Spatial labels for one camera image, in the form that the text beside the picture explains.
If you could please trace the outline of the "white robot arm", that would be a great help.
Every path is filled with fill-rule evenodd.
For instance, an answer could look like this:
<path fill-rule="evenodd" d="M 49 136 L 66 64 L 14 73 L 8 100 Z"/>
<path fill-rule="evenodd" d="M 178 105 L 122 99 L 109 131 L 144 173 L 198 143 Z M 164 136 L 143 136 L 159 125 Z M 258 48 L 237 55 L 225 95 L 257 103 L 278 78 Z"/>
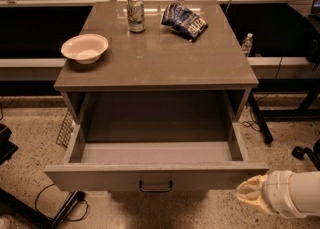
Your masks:
<path fill-rule="evenodd" d="M 239 201 L 283 218 L 320 216 L 320 172 L 274 171 L 236 188 Z"/>

